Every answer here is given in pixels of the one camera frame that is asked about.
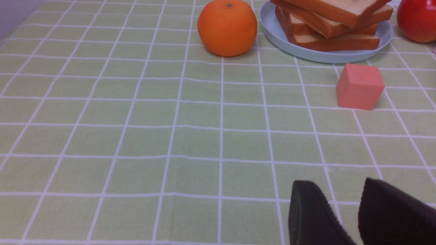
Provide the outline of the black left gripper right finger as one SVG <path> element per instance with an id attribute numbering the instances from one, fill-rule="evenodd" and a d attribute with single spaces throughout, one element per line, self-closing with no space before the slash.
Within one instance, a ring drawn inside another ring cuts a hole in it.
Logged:
<path id="1" fill-rule="evenodd" d="M 365 245 L 434 245 L 436 211 L 395 186 L 368 177 L 358 230 Z"/>

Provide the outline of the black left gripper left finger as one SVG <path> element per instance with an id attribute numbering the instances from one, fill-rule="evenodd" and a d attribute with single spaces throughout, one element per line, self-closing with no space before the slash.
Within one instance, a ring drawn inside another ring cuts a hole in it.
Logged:
<path id="1" fill-rule="evenodd" d="M 291 245 L 355 245 L 313 181 L 293 182 L 288 215 Z"/>

